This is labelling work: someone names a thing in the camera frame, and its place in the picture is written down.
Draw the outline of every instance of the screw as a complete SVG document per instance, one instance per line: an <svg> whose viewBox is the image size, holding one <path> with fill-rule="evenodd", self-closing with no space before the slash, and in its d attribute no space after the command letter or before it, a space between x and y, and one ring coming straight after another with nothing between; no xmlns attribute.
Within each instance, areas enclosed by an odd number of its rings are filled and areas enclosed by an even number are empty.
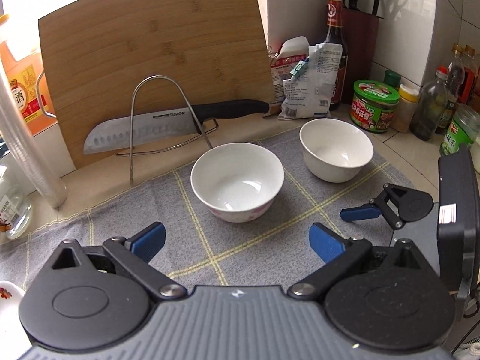
<svg viewBox="0 0 480 360"><path fill-rule="evenodd" d="M292 286L291 291L295 295L309 296L315 292L315 287L308 283L296 283Z"/></svg>
<svg viewBox="0 0 480 360"><path fill-rule="evenodd" d="M185 289L179 284L167 284L160 288L160 294L166 298L180 298L185 294Z"/></svg>

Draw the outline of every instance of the black cable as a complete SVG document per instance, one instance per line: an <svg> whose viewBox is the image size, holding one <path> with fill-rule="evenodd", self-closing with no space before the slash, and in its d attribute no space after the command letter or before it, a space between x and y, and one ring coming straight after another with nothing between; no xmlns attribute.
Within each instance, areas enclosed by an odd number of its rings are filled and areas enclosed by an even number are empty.
<svg viewBox="0 0 480 360"><path fill-rule="evenodd" d="M473 318L475 315L477 315L477 313L480 311L480 302L477 300L475 305L477 306L477 309L474 312L472 312L472 314L463 314L464 318L466 319Z"/></svg>
<svg viewBox="0 0 480 360"><path fill-rule="evenodd" d="M471 332L475 330L475 328L480 325L480 319L476 321L476 323L472 326L472 328L468 331L467 334L465 334L462 339L458 342L458 344L455 346L455 348L452 350L451 354L454 354L455 351L462 345L462 343L467 339L467 337L470 335Z"/></svg>

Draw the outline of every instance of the gray cloth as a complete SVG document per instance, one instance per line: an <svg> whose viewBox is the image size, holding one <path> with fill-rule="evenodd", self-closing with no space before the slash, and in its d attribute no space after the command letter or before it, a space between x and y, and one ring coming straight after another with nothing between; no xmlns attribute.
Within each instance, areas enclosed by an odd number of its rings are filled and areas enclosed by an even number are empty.
<svg viewBox="0 0 480 360"><path fill-rule="evenodd" d="M298 128L255 143L275 153L285 168L283 187L260 218L226 223L213 216L191 189L190 163L0 246L0 279L26 289L63 239L101 245L115 235L131 237L154 221L165 225L166 243L150 264L189 290L196 284L288 288L323 265L308 243L314 222L344 237L389 244L392 230L384 219L346 223L339 217L342 208L377 196L385 183L412 187L383 157L375 153L353 180L332 184L306 168Z"/></svg>

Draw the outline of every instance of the yellow bottle cap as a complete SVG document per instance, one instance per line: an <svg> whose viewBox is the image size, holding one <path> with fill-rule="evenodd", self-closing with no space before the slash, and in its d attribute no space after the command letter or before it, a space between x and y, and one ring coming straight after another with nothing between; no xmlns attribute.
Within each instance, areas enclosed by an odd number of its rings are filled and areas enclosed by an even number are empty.
<svg viewBox="0 0 480 360"><path fill-rule="evenodd" d="M398 94L402 96L405 100L408 100L412 103L416 103L419 97L419 91L413 88L409 88L406 85L400 84L398 89Z"/></svg>
<svg viewBox="0 0 480 360"><path fill-rule="evenodd" d="M6 13L5 15L1 15L1 16L0 16L0 26L1 26L3 23L6 23L9 18L10 18L10 15L9 15L8 13Z"/></svg>

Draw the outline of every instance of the bowl rim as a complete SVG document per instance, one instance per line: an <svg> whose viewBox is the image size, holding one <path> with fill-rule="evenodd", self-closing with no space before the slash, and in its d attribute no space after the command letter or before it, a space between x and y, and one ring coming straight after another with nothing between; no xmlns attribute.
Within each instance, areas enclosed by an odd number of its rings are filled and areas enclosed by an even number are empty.
<svg viewBox="0 0 480 360"><path fill-rule="evenodd" d="M259 147L260 149L264 150L265 152L268 152L268 155L271 155L273 156L273 159L274 159L274 162L278 162L278 164L280 165L281 169L282 169L282 180L278 186L278 188L275 190L275 193L273 194L273 196L268 199L267 201L265 201L264 203L262 204L259 204L255 207L252 207L252 208L248 208L246 210L227 210L225 208L220 208L220 207L216 207L208 202L205 201L205 199L203 199L199 194L198 192L195 190L195 186L194 186L194 183L192 182L192 175L194 174L194 170L195 170L195 167L197 166L198 162L207 154L209 154L210 152L212 152L213 150L215 149L218 149L220 147L223 147L223 146L230 146L230 145L249 145L249 146L255 146L255 147ZM190 172L190 185L191 185L191 189L193 190L195 196L203 203L205 204L207 207L211 208L212 210L216 210L216 211L220 211L220 212L225 212L225 213L231 213L231 214L239 214L241 212L249 212L251 210L255 210L256 208L259 208L265 204L267 204L268 202L270 202L272 199L275 198L275 196L278 195L278 193L280 192L280 190L282 189L282 186L283 186L283 183L285 182L285 169L283 167L283 164L282 162L280 161L280 159L273 153L271 152L270 150L266 149L265 147L263 146L260 146L260 145L256 145L254 143L249 143L249 142L232 142L232 143L224 143L223 145L218 145L218 146L215 146L213 149L210 149L208 151L206 151L205 153L203 153L200 158L198 158L198 160L195 161L195 164L193 165L193 168L191 169L191 172Z"/></svg>
<svg viewBox="0 0 480 360"><path fill-rule="evenodd" d="M324 159L320 158L319 156L317 156L316 154L314 154L308 147L307 145L303 142L303 139L302 139L302 131L303 129L305 128L306 125L308 125L309 123L318 123L318 122L323 122L325 120L330 120L330 121L333 121L333 123L339 123L339 124L343 124L343 125L347 125L349 126L349 128L355 128L356 130L358 130L359 132L361 132L363 134L363 136L367 139L367 141L370 143L370 148L371 148L371 156L370 158L368 159L368 161L366 161L365 163L362 163L358 166L343 166L343 165L335 165L333 163L330 163L330 162L327 162L325 161ZM370 138L368 137L367 134L365 134L364 131L362 131L360 128L354 126L353 124L351 123L348 123L348 122L344 122L343 120L339 120L339 119L333 119L333 118L321 118L321 119L314 119L314 120L310 120L309 122L305 123L301 129L300 129L300 132L299 132L299 137L300 137L300 142L303 146L303 148L308 151L311 155L313 155L316 159L324 162L325 164L328 164L328 165L331 165L333 167L337 167L337 168L342 168L342 169L356 169L356 168L361 168L361 167L364 167L366 164L368 164L371 159L374 157L374 144L371 142Z"/></svg>

